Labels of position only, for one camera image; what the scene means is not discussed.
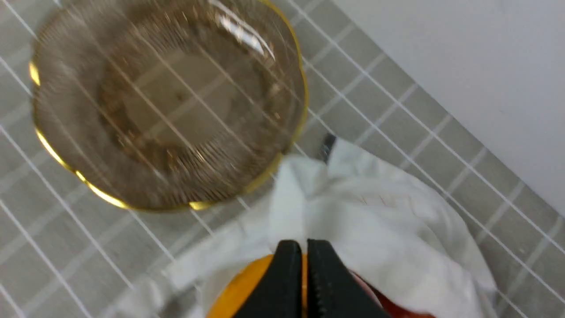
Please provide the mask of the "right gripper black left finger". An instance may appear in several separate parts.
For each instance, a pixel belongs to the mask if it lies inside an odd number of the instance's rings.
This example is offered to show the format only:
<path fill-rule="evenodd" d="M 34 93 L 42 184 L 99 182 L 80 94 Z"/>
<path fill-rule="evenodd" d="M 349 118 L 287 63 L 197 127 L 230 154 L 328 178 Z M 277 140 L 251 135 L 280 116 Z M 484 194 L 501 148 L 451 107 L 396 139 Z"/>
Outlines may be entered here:
<path fill-rule="evenodd" d="M 265 274 L 234 317 L 302 317 L 302 251 L 296 241 L 278 243 Z"/>

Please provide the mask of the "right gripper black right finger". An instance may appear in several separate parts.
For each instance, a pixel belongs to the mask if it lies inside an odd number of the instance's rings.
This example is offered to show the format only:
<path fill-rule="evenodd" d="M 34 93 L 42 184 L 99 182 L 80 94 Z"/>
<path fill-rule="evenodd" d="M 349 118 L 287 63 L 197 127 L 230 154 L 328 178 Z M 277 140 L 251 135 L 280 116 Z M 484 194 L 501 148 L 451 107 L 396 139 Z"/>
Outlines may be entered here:
<path fill-rule="evenodd" d="M 388 318 L 355 280 L 327 240 L 308 239 L 309 318 Z"/>

